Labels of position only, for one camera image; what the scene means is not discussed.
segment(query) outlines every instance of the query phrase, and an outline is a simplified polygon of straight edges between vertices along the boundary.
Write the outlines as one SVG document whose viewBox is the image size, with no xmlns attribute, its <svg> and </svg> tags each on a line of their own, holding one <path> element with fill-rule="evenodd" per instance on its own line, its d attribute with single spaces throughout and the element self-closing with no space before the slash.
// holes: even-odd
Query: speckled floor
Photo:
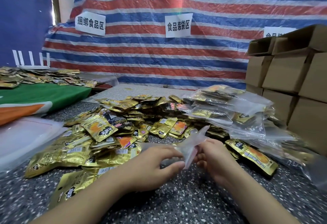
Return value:
<svg viewBox="0 0 327 224">
<path fill-rule="evenodd" d="M 48 119 L 63 121 L 96 106 L 78 102 Z M 150 142 L 173 142 L 149 136 Z M 55 169 L 39 177 L 24 179 L 28 164 L 0 178 L 0 223 L 27 223 L 47 210 L 50 196 L 64 173 Z M 296 171 L 280 166 L 267 180 L 247 165 L 241 166 L 302 223 L 327 223 L 327 194 L 321 194 Z M 247 223 L 230 195 L 202 170 L 192 165 L 176 178 L 151 192 L 133 193 L 118 201 L 101 223 Z"/>
</svg>

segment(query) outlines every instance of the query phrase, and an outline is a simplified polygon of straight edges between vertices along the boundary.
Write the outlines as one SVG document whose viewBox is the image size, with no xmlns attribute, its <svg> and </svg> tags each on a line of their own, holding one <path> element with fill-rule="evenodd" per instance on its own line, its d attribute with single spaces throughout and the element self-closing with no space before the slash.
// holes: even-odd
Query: white paper sign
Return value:
<svg viewBox="0 0 327 224">
<path fill-rule="evenodd" d="M 289 33 L 295 31 L 296 28 L 288 28 L 288 27 L 265 27 L 264 28 L 264 37 L 268 36 L 281 36 L 285 33 Z"/>
<path fill-rule="evenodd" d="M 75 17 L 75 29 L 104 36 L 106 34 L 106 16 L 92 12 L 83 12 Z"/>
<path fill-rule="evenodd" d="M 191 35 L 193 13 L 165 16 L 166 37 L 183 37 Z"/>
</svg>

